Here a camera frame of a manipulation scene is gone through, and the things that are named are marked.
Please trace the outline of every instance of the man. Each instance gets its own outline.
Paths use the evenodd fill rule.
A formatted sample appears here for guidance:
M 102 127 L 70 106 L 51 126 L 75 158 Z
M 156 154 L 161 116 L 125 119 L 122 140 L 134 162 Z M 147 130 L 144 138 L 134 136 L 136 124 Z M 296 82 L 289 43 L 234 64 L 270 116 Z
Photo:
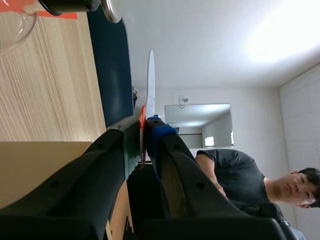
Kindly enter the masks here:
M 266 202 L 285 202 L 300 208 L 320 207 L 320 170 L 306 168 L 277 180 L 267 179 L 255 160 L 232 149 L 197 152 L 196 161 L 227 199 L 243 210 Z

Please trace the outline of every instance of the black t-shirt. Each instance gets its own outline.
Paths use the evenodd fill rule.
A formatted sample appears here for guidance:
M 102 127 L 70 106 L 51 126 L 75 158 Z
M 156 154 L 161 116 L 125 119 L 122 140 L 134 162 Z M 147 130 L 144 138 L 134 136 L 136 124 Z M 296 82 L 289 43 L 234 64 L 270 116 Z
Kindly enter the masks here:
M 259 208 L 269 202 L 264 183 L 265 176 L 255 160 L 247 154 L 232 149 L 200 150 L 214 161 L 214 172 L 218 183 L 236 207 Z

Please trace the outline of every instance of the man's arm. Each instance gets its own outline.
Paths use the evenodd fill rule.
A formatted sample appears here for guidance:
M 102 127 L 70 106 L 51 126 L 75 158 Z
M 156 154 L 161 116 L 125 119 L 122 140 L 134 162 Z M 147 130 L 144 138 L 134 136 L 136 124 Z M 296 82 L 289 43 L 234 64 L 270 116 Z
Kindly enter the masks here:
M 215 187 L 220 191 L 220 193 L 225 196 L 226 199 L 226 193 L 223 189 L 223 187 L 218 183 L 216 174 L 215 174 L 215 163 L 214 161 L 208 157 L 206 154 L 198 154 L 195 157 L 195 160 L 199 164 L 201 170 L 207 175 L 207 177 L 211 180 L 211 182 L 215 185 Z

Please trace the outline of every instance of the navy blue panel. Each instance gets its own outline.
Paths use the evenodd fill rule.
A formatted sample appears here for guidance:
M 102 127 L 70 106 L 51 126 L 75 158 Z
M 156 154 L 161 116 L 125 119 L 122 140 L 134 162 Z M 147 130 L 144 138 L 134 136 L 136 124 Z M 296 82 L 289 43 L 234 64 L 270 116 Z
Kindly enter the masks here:
M 110 23 L 101 8 L 87 13 L 105 126 L 134 114 L 126 26 Z

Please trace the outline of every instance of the white wall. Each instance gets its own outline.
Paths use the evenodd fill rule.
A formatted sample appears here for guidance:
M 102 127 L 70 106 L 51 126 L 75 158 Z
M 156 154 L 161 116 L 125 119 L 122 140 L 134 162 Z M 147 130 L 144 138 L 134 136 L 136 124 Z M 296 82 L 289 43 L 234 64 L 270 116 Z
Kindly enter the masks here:
M 157 90 L 155 113 L 163 116 L 165 105 L 178 104 L 178 94 L 189 98 L 189 104 L 231 104 L 234 148 L 252 156 L 267 178 L 280 178 L 289 172 L 278 89 Z M 293 206 L 280 207 L 296 226 Z
M 179 135 L 179 136 L 189 149 L 198 149 L 202 147 L 201 134 L 186 134 L 186 135 Z
M 179 134 L 202 134 L 201 127 L 180 127 Z
M 214 147 L 231 147 L 231 113 L 218 118 L 202 128 L 202 147 L 206 147 L 205 138 L 214 137 Z
M 290 171 L 320 169 L 320 65 L 279 89 Z M 320 236 L 320 209 L 295 209 L 308 240 Z

